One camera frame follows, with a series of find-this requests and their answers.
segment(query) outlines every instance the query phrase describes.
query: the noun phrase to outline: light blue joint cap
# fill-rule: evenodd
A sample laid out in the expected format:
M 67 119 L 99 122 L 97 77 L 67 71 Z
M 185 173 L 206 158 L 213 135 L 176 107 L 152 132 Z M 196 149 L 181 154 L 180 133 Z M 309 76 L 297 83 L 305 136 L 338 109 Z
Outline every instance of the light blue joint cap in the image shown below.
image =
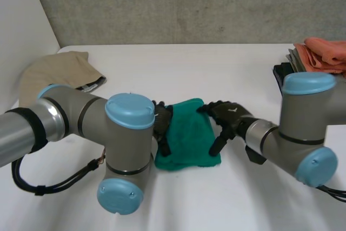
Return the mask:
M 287 75 L 282 91 L 290 95 L 307 95 L 333 88 L 335 77 L 324 72 L 297 72 Z
M 128 215 L 135 212 L 143 198 L 141 189 L 122 179 L 103 180 L 97 189 L 97 200 L 100 205 L 114 214 Z
M 316 188 L 324 185 L 334 175 L 337 157 L 328 147 L 314 150 L 300 162 L 295 178 L 304 184 Z
M 105 111 L 113 122 L 130 129 L 146 129 L 155 121 L 154 104 L 138 94 L 121 93 L 110 97 Z
M 70 85 L 67 85 L 67 84 L 51 84 L 51 85 L 45 87 L 44 89 L 42 89 L 40 91 L 40 93 L 38 93 L 37 99 L 41 98 L 48 90 L 53 89 L 53 88 L 57 88 L 57 87 L 69 87 L 69 88 L 72 88 Z

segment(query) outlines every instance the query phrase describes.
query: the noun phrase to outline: white tabletop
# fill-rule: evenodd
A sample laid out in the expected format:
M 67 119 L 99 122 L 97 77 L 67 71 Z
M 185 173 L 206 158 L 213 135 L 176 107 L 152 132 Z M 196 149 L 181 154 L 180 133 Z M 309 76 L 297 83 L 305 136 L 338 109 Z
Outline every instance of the white tabletop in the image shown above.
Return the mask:
M 278 123 L 281 95 L 272 67 L 285 61 L 291 44 L 98 45 L 90 63 L 108 81 L 93 94 L 108 98 L 132 92 L 173 104 L 200 97 L 244 105 L 256 117 Z M 346 189 L 345 127 L 328 129 L 326 146 L 339 166 L 330 186 Z M 31 184 L 55 184 L 97 158 L 102 147 L 78 136 L 49 143 L 28 155 L 22 176 Z M 154 170 L 139 210 L 106 212 L 96 190 L 104 165 L 70 189 L 36 197 L 18 189 L 10 166 L 0 169 L 0 230 L 345 230 L 346 204 L 304 186 L 270 162 L 249 162 L 240 140 L 221 152 L 222 163 L 176 172 Z

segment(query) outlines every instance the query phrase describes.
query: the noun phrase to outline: orange towel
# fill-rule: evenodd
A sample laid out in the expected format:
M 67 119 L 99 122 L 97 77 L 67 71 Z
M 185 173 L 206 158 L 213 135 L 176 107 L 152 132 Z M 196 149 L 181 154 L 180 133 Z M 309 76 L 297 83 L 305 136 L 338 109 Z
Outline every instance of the orange towel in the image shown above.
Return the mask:
M 323 61 L 321 56 L 313 53 L 306 45 L 296 43 L 294 46 L 297 48 L 299 57 L 307 71 L 342 73 L 344 70 L 346 70 L 346 63 L 340 65 L 331 65 Z
M 309 37 L 304 43 L 322 58 L 323 62 L 335 65 L 335 69 L 346 68 L 346 41 L 326 41 L 317 37 Z

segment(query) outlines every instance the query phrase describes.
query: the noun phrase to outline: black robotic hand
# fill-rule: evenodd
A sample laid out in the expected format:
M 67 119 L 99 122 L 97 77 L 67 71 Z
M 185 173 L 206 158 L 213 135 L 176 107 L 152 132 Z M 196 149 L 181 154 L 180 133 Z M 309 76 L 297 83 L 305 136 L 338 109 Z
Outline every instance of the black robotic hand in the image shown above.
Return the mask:
M 236 135 L 241 135 L 238 132 L 239 125 L 246 120 L 252 118 L 252 114 L 243 106 L 229 101 L 217 101 L 203 105 L 197 109 L 199 113 L 207 113 L 211 116 L 216 124 L 222 127 L 220 136 L 218 136 L 209 150 L 209 155 L 216 156 L 226 145 L 227 140 Z
M 161 154 L 168 156 L 171 154 L 171 150 L 168 146 L 166 132 L 173 117 L 173 106 L 165 107 L 163 101 L 159 104 L 156 104 L 155 100 L 152 102 L 155 106 L 154 138 L 157 141 Z

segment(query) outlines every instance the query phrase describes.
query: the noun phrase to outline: green towel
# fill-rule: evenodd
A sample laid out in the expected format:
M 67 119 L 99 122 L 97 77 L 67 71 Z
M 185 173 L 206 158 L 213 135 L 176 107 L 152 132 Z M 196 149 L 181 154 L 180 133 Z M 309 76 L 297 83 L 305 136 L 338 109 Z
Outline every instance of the green towel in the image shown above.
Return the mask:
M 211 167 L 221 163 L 220 154 L 209 155 L 215 137 L 209 116 L 196 109 L 204 105 L 200 98 L 193 98 L 173 105 L 173 118 L 166 137 L 171 154 L 163 157 L 158 151 L 155 166 L 162 170 L 180 170 L 185 167 Z

